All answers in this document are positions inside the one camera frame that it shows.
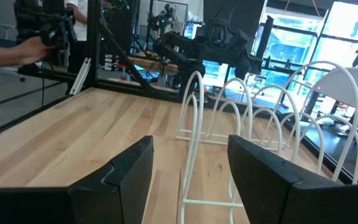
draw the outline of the metal bracket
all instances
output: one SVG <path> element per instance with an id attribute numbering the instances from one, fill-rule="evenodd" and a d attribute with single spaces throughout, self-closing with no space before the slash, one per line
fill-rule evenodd
<path id="1" fill-rule="evenodd" d="M 84 81 L 88 76 L 88 72 L 91 68 L 91 58 L 85 58 L 84 63 L 82 64 L 80 72 L 78 72 L 78 76 L 75 79 L 73 88 L 71 88 L 70 94 L 77 95 L 80 93 L 82 86 L 84 85 Z"/>

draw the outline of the person's hand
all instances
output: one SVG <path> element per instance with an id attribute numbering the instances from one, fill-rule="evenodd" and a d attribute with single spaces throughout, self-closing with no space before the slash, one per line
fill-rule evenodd
<path id="1" fill-rule="evenodd" d="M 54 47 L 47 47 L 40 37 L 33 37 L 16 47 L 15 50 L 22 56 L 21 65 L 28 65 L 43 59 L 51 53 Z"/>
<path id="2" fill-rule="evenodd" d="M 113 9 L 114 7 L 109 2 L 103 1 L 103 7 L 105 9 Z"/>

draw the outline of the white wire rack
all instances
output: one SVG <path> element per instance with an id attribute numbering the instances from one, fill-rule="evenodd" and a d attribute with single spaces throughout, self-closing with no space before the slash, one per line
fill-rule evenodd
<path id="1" fill-rule="evenodd" d="M 312 118 L 310 115 L 305 114 L 303 112 L 303 110 L 305 109 L 305 105 L 307 102 L 307 99 L 310 97 L 311 92 L 313 92 L 313 90 L 315 90 L 316 88 L 319 87 L 319 84 L 321 82 L 324 81 L 325 77 L 323 77 L 322 79 L 320 79 L 316 85 L 312 88 L 312 90 L 309 92 L 309 94 L 306 97 L 306 100 L 303 104 L 303 107 L 300 111 L 298 111 L 298 109 L 296 108 L 296 104 L 295 101 L 293 100 L 291 94 L 282 86 L 278 86 L 278 85 L 269 85 L 269 86 L 265 86 L 263 88 L 261 88 L 253 97 L 250 96 L 250 91 L 249 89 L 246 87 L 246 85 L 244 84 L 244 82 L 238 78 L 233 78 L 232 80 L 229 80 L 227 83 L 225 83 L 225 85 L 223 86 L 222 90 L 220 91 L 218 98 L 216 99 L 215 102 L 215 106 L 214 106 L 214 110 L 212 113 L 212 117 L 211 120 L 209 121 L 209 125 L 207 128 L 207 131 L 201 132 L 202 129 L 202 124 L 203 124 L 203 113 L 204 113 L 204 107 L 203 107 L 203 102 L 204 102 L 204 86 L 203 86 L 203 81 L 202 81 L 202 76 L 200 73 L 195 72 L 191 75 L 188 85 L 186 87 L 186 91 L 185 91 L 185 96 L 188 95 L 188 90 L 190 87 L 190 83 L 192 82 L 192 80 L 194 79 L 195 76 L 198 77 L 199 79 L 199 89 L 200 89 L 200 105 L 197 105 L 197 100 L 196 100 L 196 96 L 194 94 L 191 94 L 188 98 L 184 98 L 183 102 L 182 102 L 182 106 L 181 106 L 181 111 L 180 111 L 180 119 L 179 119 L 179 124 L 177 127 L 177 130 L 175 132 L 175 137 L 177 139 L 181 139 L 181 140 L 186 140 L 186 141 L 190 141 L 189 144 L 189 151 L 188 151 L 188 157 L 186 160 L 186 166 L 185 166 L 185 175 L 184 175 L 184 180 L 183 180 L 183 197 L 182 197 L 182 205 L 181 205 L 181 209 L 180 209 L 180 217 L 181 217 L 181 223 L 184 224 L 185 223 L 185 205 L 186 204 L 198 204 L 198 205 L 214 205 L 214 206 L 223 206 L 223 207 L 230 207 L 230 216 L 229 216 L 229 223 L 233 224 L 234 223 L 234 219 L 233 219 L 233 209 L 236 207 L 243 207 L 243 204 L 240 203 L 235 203 L 236 201 L 236 196 L 237 196 L 237 190 L 234 191 L 234 193 L 232 192 L 232 178 L 229 179 L 229 183 L 228 183 L 228 197 L 229 197 L 229 202 L 214 202 L 214 201 L 207 201 L 207 200 L 193 200 L 193 199 L 188 199 L 188 191 L 189 191 L 189 186 L 190 186 L 190 182 L 191 182 L 191 176 L 193 173 L 193 169 L 194 169 L 194 165 L 195 165 L 195 159 L 197 156 L 197 151 L 198 151 L 198 144 L 201 142 L 203 144 L 218 144 L 218 145 L 227 145 L 227 138 L 228 135 L 224 135 L 224 134 L 218 134 L 218 133 L 214 133 L 214 127 L 216 124 L 215 121 L 215 116 L 216 116 L 216 110 L 218 109 L 218 104 L 219 101 L 221 100 L 221 97 L 223 95 L 224 90 L 226 89 L 227 85 L 230 84 L 231 82 L 239 82 L 243 87 L 244 87 L 244 93 L 246 94 L 246 98 L 247 98 L 247 109 L 244 111 L 244 114 L 242 115 L 242 117 L 240 116 L 239 110 L 236 106 L 236 104 L 233 101 L 226 101 L 225 103 L 223 103 L 223 105 L 220 107 L 219 112 L 218 112 L 218 116 L 222 113 L 223 109 L 230 105 L 233 107 L 234 112 L 235 112 L 235 118 L 236 118 L 236 133 L 237 135 L 241 136 L 241 124 L 244 124 L 244 121 L 246 118 L 248 118 L 248 125 L 245 128 L 245 134 L 243 134 L 243 136 L 245 136 L 245 138 L 249 141 L 252 142 L 259 142 L 260 145 L 263 146 L 267 146 L 265 143 L 268 142 L 268 145 L 271 146 L 271 144 L 277 144 L 276 147 L 265 147 L 266 150 L 271 150 L 271 151 L 276 151 L 277 154 L 279 156 L 282 155 L 283 150 L 285 150 L 288 147 L 288 143 L 291 140 L 291 137 L 295 134 L 295 141 L 294 141 L 294 146 L 293 146 L 293 153 L 291 155 L 291 162 L 296 163 L 296 159 L 298 157 L 298 151 L 299 151 L 299 146 L 300 146 L 300 141 L 305 137 L 306 133 L 311 129 L 311 127 L 314 125 L 318 131 L 319 134 L 319 140 L 320 140 L 320 154 L 319 154 L 319 158 L 318 158 L 318 163 L 317 163 L 317 167 L 316 167 L 316 173 L 320 174 L 321 173 L 321 168 L 323 165 L 323 158 L 324 158 L 324 151 L 325 151 L 325 147 L 324 147 L 324 138 L 323 138 L 323 132 L 320 128 L 320 126 L 318 125 L 318 121 L 323 119 L 323 118 L 334 118 L 334 119 L 338 119 L 342 122 L 344 122 L 346 125 L 348 125 L 349 127 L 351 127 L 351 131 L 349 134 L 349 137 L 346 141 L 346 144 L 344 146 L 344 150 L 341 154 L 341 158 L 339 160 L 338 166 L 335 170 L 335 173 L 333 175 L 332 180 L 337 180 L 338 175 L 343 167 L 343 163 L 344 163 L 344 158 L 346 157 L 347 153 L 349 152 L 349 148 L 350 148 L 350 143 L 352 142 L 352 140 L 355 138 L 356 139 L 356 144 L 357 144 L 357 159 L 356 159 L 356 169 L 354 172 L 354 181 L 353 184 L 357 183 L 358 180 L 358 134 L 356 132 L 357 129 L 357 124 L 358 124 L 358 89 L 357 89 L 357 85 L 354 81 L 354 79 L 352 78 L 351 74 L 342 66 L 332 63 L 332 62 L 327 62 L 327 61 L 318 61 L 318 62 L 311 62 L 307 65 L 302 66 L 299 70 L 297 70 L 289 79 L 288 82 L 286 83 L 285 86 L 288 86 L 292 80 L 292 78 L 295 76 L 295 74 L 299 73 L 302 69 L 306 68 L 307 66 L 316 64 L 316 63 L 328 63 L 331 65 L 336 66 L 338 69 L 341 69 L 343 71 L 343 74 L 345 74 L 348 79 L 350 84 L 352 85 L 352 90 L 355 94 L 355 104 L 356 104 L 356 112 L 355 112 L 355 119 L 354 122 L 352 124 L 350 124 L 348 121 L 346 121 L 343 118 L 337 117 L 337 116 L 333 116 L 333 115 L 327 115 L 327 116 L 322 116 L 320 118 L 314 119 Z M 277 103 L 274 107 L 274 109 L 270 109 L 270 108 L 259 108 L 257 109 L 255 112 L 253 112 L 252 109 L 252 103 L 254 102 L 255 98 L 261 94 L 263 91 L 265 91 L 266 89 L 269 88 L 276 88 L 281 90 L 281 94 L 280 97 L 278 97 Z M 280 104 L 280 99 L 282 98 L 282 96 L 286 94 L 286 96 L 288 97 L 288 99 L 290 100 L 290 103 L 292 105 L 293 108 L 293 113 L 288 114 L 285 118 L 283 118 L 280 122 L 280 120 L 277 118 L 277 115 L 275 114 L 277 112 L 278 106 Z M 193 126 L 191 130 L 188 129 L 183 129 L 183 121 L 184 121 L 184 117 L 185 117 L 185 113 L 188 110 L 188 105 L 190 104 L 190 101 L 193 102 Z M 265 128 L 265 132 L 263 135 L 262 139 L 252 139 L 252 125 L 254 122 L 254 117 L 261 113 L 261 112 L 266 112 L 268 114 L 270 114 L 270 119 L 268 122 L 268 125 Z M 301 131 L 300 131 L 300 116 L 304 116 L 306 118 L 308 118 L 311 121 L 311 124 L 307 127 L 306 130 L 303 131 L 303 134 L 301 135 Z M 288 138 L 288 140 L 286 142 L 283 142 L 282 139 L 282 126 L 284 125 L 285 121 L 287 121 L 288 119 L 290 119 L 291 117 L 295 118 L 295 125 L 291 131 L 290 137 Z M 268 141 L 265 140 L 265 138 L 267 137 L 267 132 L 270 129 L 270 125 L 271 122 L 274 121 L 277 127 L 277 136 L 278 139 L 277 141 L 272 141 L 272 139 L 269 139 Z M 186 136 L 181 136 L 180 133 L 191 133 L 190 137 L 186 137 Z M 215 138 L 220 138 L 223 139 L 222 141 L 213 141 L 211 140 L 212 137 Z"/>

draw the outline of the white shirt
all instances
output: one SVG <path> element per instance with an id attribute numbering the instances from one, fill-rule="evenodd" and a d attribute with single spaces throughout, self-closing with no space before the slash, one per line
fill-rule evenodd
<path id="1" fill-rule="evenodd" d="M 65 0 L 65 5 L 75 5 L 79 12 L 88 18 L 88 0 Z M 86 41 L 86 24 L 76 22 L 74 25 L 74 31 L 77 34 L 78 41 Z"/>

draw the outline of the person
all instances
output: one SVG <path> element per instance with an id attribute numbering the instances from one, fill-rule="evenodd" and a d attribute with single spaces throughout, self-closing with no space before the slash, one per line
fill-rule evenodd
<path id="1" fill-rule="evenodd" d="M 23 66 L 45 58 L 54 47 L 47 47 L 40 37 L 33 37 L 12 48 L 0 48 L 0 67 Z"/>
<path id="2" fill-rule="evenodd" d="M 65 0 L 65 5 L 67 11 L 74 11 L 74 18 L 76 20 L 74 31 L 77 34 L 77 42 L 70 46 L 67 71 L 78 74 L 88 54 L 88 47 L 86 44 L 88 0 Z M 106 1 L 103 2 L 103 7 L 112 9 L 112 5 Z"/>

